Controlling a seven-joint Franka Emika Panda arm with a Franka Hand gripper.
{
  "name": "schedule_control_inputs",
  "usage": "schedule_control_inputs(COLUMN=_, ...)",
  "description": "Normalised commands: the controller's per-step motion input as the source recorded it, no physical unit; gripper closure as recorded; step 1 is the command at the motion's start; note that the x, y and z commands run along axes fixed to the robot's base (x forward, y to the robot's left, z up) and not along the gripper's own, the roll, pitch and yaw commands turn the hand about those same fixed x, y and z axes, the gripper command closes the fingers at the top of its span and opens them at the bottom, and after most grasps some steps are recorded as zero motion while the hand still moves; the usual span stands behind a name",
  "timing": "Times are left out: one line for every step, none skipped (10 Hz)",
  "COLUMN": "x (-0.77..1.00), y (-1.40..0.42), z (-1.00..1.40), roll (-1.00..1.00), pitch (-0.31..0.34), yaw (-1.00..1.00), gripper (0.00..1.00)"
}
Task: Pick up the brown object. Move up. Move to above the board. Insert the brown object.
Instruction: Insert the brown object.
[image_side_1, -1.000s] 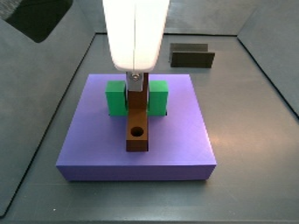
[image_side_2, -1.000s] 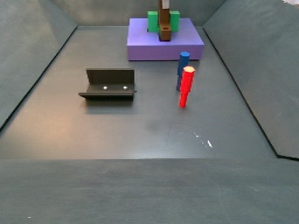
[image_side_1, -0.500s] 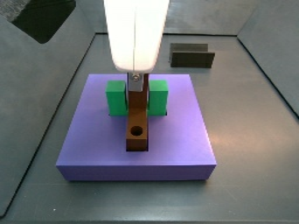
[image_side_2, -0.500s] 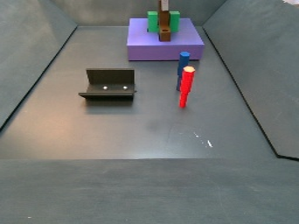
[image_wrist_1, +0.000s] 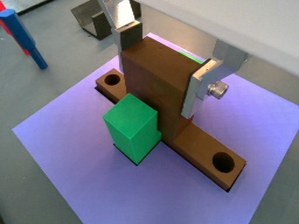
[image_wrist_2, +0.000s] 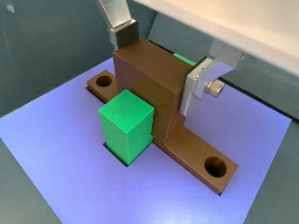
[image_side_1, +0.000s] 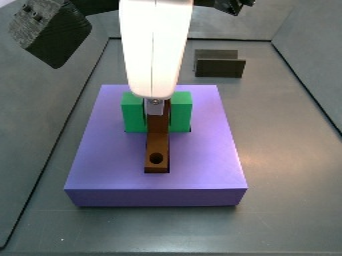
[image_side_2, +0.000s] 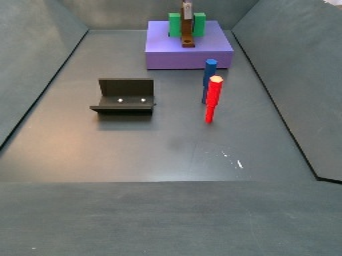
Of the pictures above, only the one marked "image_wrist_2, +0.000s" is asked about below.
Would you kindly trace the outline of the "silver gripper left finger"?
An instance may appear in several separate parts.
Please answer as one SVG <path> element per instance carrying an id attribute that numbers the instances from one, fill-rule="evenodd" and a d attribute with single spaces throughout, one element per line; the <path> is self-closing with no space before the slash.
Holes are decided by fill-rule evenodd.
<path id="1" fill-rule="evenodd" d="M 138 22 L 133 19 L 127 0 L 98 0 L 107 22 L 110 41 L 118 50 L 139 39 Z"/>

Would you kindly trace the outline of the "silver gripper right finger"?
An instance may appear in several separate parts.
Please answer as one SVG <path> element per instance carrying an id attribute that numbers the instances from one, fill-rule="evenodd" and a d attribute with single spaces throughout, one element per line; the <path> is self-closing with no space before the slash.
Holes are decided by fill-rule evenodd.
<path id="1" fill-rule="evenodd" d="M 218 82 L 218 78 L 235 69 L 245 52 L 214 39 L 210 55 L 214 59 L 203 58 L 186 76 L 181 104 L 181 113 L 185 116 L 190 114 L 205 93 L 210 93 L 214 97 L 221 94 L 223 85 Z"/>

